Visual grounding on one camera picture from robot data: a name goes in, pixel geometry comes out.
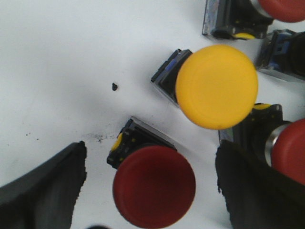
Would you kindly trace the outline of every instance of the red mushroom button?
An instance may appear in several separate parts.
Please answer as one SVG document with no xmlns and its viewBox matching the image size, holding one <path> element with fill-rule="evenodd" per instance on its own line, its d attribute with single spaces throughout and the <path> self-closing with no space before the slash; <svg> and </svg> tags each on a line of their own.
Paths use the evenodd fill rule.
<svg viewBox="0 0 305 229">
<path fill-rule="evenodd" d="M 147 146 L 129 155 L 113 182 L 118 211 L 140 228 L 164 228 L 190 208 L 196 190 L 188 161 L 176 150 Z"/>
<path fill-rule="evenodd" d="M 305 20 L 305 0 L 258 0 L 273 18 L 285 22 Z"/>
<path fill-rule="evenodd" d="M 305 119 L 290 124 L 272 150 L 272 167 L 305 185 Z"/>
</svg>

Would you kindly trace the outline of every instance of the white table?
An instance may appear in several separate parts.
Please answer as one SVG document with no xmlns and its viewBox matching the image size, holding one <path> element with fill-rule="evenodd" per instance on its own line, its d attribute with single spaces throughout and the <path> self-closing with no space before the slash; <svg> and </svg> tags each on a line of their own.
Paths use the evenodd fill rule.
<svg viewBox="0 0 305 229">
<path fill-rule="evenodd" d="M 87 180 L 72 229 L 103 224 L 133 229 L 112 199 L 115 169 L 106 157 L 134 115 L 179 142 L 197 192 L 187 214 L 169 228 L 231 228 L 214 168 L 217 131 L 200 128 L 163 97 L 150 78 L 177 48 L 227 43 L 251 59 L 260 40 L 201 35 L 200 0 L 1 0 L 0 185 L 46 161 L 71 142 L 88 148 Z M 303 31 L 305 22 L 273 29 Z M 118 90 L 112 90 L 112 83 Z M 283 106 L 284 119 L 305 117 L 305 87 L 259 73 L 257 102 Z"/>
</svg>

